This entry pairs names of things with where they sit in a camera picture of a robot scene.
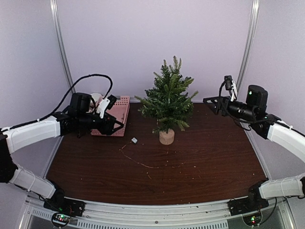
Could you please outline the left aluminium corner post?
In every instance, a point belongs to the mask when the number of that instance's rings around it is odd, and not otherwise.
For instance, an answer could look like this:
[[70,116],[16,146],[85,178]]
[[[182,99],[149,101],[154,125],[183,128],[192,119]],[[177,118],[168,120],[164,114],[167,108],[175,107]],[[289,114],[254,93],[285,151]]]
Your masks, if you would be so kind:
[[64,47],[64,40],[62,36],[62,31],[61,31],[61,24],[60,24],[60,17],[59,17],[59,11],[58,11],[58,3],[57,0],[50,0],[50,7],[51,7],[51,15],[54,23],[54,28],[56,32],[56,37],[57,37],[57,42],[58,42],[58,47],[60,51],[60,58],[64,70],[64,75],[67,80],[68,86],[71,87],[73,85],[73,80],[68,64],[68,59]]

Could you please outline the aluminium corner post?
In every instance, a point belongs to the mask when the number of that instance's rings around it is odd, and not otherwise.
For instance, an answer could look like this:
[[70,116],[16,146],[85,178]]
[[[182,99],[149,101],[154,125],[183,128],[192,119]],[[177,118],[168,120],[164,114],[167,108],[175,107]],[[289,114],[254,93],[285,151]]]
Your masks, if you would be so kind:
[[57,42],[58,42],[58,47],[60,51],[60,58],[64,70],[64,75],[67,80],[68,86],[71,87],[73,85],[73,80],[68,64],[68,59],[64,47],[64,40],[62,36],[62,31],[61,31],[61,24],[60,24],[60,17],[59,17],[59,11],[58,11],[58,3],[57,0],[50,0],[50,7],[51,7],[51,15],[54,23],[54,28],[56,32],[56,37],[57,37]]
[[254,37],[256,33],[257,23],[258,23],[258,16],[259,16],[259,9],[260,9],[260,1],[259,0],[253,0],[252,1],[252,7],[251,7],[251,14],[250,14],[250,20],[249,20],[249,26],[248,26],[248,33],[244,48],[244,54],[237,78],[237,91],[240,92],[242,83],[245,77],[247,65],[250,58],[251,48],[254,43]]

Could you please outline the right aluminium corner post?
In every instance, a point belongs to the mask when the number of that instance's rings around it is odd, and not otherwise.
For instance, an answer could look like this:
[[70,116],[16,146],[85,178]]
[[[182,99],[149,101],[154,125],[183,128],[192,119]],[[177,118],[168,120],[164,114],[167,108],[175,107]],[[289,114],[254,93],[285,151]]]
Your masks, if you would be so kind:
[[237,91],[240,92],[242,83],[245,77],[247,65],[250,58],[251,48],[254,43],[254,37],[256,33],[257,23],[258,23],[258,16],[259,16],[259,9],[260,9],[260,1],[259,0],[253,0],[252,1],[252,7],[251,7],[251,14],[250,14],[250,20],[249,20],[249,26],[248,26],[248,33],[244,48],[244,54],[237,78]]

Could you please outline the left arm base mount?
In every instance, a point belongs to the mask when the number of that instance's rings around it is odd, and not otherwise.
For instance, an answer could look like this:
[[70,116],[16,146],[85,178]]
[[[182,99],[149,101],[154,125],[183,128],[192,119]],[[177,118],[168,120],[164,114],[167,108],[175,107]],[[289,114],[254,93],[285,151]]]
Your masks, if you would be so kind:
[[51,216],[51,223],[56,228],[62,229],[71,223],[77,217],[81,217],[85,210],[85,202],[69,199],[46,199],[39,196],[39,199],[43,201],[43,207],[54,211]]

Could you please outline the small green christmas tree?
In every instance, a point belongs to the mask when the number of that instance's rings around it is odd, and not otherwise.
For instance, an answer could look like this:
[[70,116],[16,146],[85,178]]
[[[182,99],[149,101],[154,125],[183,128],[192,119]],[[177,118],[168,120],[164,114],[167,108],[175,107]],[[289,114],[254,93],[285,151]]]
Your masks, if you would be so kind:
[[154,72],[154,84],[151,89],[145,90],[145,97],[135,96],[142,106],[139,109],[143,117],[156,119],[154,134],[159,135],[159,142],[170,145],[174,142],[177,127],[185,131],[190,127],[188,118],[193,114],[192,99],[198,91],[189,95],[187,89],[194,82],[190,76],[183,77],[180,73],[182,60],[173,57],[173,64],[168,65],[166,60],[161,66],[161,73]]

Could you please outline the aluminium front rail frame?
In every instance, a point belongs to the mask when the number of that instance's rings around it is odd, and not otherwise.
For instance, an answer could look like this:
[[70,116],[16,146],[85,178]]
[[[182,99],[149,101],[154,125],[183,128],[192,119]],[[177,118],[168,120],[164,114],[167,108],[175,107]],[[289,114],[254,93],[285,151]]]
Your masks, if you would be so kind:
[[70,199],[82,202],[79,216],[45,208],[29,194],[18,229],[301,229],[288,198],[270,199],[265,208],[245,209],[246,197],[204,203],[174,205],[127,205]]

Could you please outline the pink plastic basket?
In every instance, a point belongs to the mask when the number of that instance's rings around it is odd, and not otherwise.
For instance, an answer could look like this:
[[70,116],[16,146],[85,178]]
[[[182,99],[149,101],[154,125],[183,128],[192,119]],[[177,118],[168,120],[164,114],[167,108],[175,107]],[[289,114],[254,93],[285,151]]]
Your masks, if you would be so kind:
[[110,110],[107,110],[108,114],[114,116],[117,119],[117,121],[123,123],[123,128],[113,133],[111,137],[124,136],[129,110],[130,110],[129,96],[120,96],[120,98],[117,99],[113,107]]

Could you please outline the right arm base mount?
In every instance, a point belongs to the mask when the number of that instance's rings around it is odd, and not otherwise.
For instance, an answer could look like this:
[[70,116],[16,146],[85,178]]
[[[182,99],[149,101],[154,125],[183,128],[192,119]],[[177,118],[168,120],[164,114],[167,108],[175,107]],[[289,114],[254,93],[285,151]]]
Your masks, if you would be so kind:
[[259,226],[263,222],[262,209],[269,206],[267,200],[251,202],[249,198],[233,198],[227,204],[231,216],[241,215],[245,225],[250,227]]

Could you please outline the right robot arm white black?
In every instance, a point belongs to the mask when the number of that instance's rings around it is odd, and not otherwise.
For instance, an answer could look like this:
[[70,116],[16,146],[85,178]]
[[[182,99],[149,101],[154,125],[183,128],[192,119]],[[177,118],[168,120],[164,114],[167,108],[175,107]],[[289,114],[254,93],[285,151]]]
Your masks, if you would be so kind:
[[[248,87],[246,102],[228,96],[204,98],[203,103],[213,104],[215,114],[221,113],[240,123],[248,124],[263,139],[276,143],[300,160],[305,159],[305,136],[281,118],[266,112],[268,92],[258,86]],[[263,199],[277,197],[305,197],[305,175],[263,181],[256,184],[252,194],[244,200],[247,210],[255,210]]]

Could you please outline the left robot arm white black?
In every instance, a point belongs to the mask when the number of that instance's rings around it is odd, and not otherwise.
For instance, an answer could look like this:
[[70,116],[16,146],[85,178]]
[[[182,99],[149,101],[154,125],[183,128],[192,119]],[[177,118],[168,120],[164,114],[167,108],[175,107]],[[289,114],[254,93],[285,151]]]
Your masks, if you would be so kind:
[[90,94],[73,93],[70,105],[62,112],[53,112],[47,118],[26,125],[0,130],[0,181],[11,183],[45,199],[58,212],[64,212],[68,200],[58,194],[55,184],[15,164],[11,155],[17,150],[49,138],[73,132],[90,133],[98,130],[102,135],[112,135],[124,127],[116,117],[107,113],[117,98],[113,95],[96,102]]

